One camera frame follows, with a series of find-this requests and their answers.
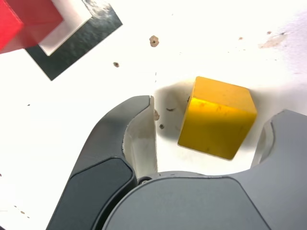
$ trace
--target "black rubber pad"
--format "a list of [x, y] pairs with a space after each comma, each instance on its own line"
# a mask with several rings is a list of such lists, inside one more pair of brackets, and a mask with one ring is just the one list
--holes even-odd
[[91, 230], [103, 224], [118, 200], [135, 185], [133, 171], [120, 158], [77, 173], [68, 181], [47, 230]]

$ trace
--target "white tabletop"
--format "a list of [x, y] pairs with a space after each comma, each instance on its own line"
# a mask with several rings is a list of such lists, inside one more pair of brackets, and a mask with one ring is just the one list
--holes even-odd
[[[6, 230], [46, 228], [92, 128], [132, 96], [155, 97], [161, 172], [247, 170], [265, 121], [283, 109], [307, 115], [304, 1], [110, 4], [123, 25], [53, 81], [24, 50], [0, 55], [0, 225]], [[155, 48], [152, 35], [160, 42]], [[232, 161], [177, 145], [182, 102], [196, 76], [251, 90], [258, 117]]]

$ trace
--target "yellow cube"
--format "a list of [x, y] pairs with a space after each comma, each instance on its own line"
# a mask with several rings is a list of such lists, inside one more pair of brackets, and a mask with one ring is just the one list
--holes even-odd
[[178, 144], [233, 159], [256, 116], [248, 89], [197, 77]]

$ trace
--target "red block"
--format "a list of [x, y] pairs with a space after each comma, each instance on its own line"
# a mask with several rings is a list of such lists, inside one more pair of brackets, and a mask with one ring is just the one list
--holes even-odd
[[0, 0], [0, 54], [37, 45], [62, 21], [51, 0]]

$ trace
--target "brown speck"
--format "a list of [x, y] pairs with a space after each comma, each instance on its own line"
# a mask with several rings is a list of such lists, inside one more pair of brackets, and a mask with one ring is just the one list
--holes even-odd
[[113, 65], [118, 68], [119, 67], [119, 63], [118, 62], [113, 62]]
[[173, 108], [173, 109], [166, 108], [166, 110], [167, 110], [167, 111], [170, 111], [170, 112], [174, 111], [175, 109], [176, 109], [176, 108]]
[[154, 120], [157, 121], [160, 118], [160, 115], [158, 114], [158, 112], [156, 110], [154, 110]]
[[149, 38], [149, 41], [152, 47], [156, 47], [157, 45], [159, 45], [159, 38], [154, 35]]
[[264, 44], [259, 45], [259, 48], [270, 48], [278, 46], [287, 37], [287, 34], [281, 33], [280, 35], [271, 36]]

